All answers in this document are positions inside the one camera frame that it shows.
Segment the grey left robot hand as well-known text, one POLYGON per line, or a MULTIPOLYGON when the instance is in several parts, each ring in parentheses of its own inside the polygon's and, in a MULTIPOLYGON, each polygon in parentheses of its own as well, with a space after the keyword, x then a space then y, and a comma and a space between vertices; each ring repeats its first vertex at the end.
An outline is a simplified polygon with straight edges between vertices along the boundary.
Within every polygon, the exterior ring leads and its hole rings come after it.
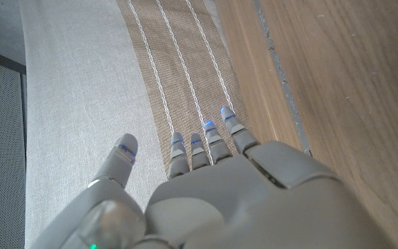
POLYGON ((145 210, 125 187, 138 152, 125 134, 88 187, 33 242, 34 248, 392 248, 341 179, 282 142, 260 143, 234 112, 205 136, 171 139, 169 179, 145 210))

